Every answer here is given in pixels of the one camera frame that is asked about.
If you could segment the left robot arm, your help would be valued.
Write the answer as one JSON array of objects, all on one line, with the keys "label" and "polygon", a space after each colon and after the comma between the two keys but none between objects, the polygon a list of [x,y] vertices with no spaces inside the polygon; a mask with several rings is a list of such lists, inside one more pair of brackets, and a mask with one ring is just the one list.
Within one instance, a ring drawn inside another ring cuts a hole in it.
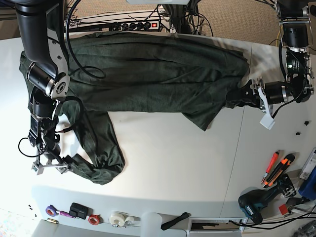
[{"label": "left robot arm", "polygon": [[259,108],[264,116],[260,124],[271,129],[279,110],[296,102],[307,101],[315,92],[310,49],[313,46],[311,16],[316,6],[308,0],[264,0],[278,16],[278,58],[283,80],[264,83],[261,78],[249,80],[246,85],[226,95],[227,102],[238,106]]}]

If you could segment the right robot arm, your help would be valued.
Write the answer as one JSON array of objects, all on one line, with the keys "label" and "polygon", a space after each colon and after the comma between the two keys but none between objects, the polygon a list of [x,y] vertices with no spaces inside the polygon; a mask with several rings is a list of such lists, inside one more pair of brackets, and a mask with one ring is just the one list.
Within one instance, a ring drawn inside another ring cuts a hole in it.
[{"label": "right robot arm", "polygon": [[14,4],[24,51],[31,62],[26,73],[33,85],[28,140],[38,151],[32,169],[36,174],[42,174],[46,168],[64,173],[70,168],[60,157],[60,136],[55,131],[70,83],[64,1],[16,0]]}]

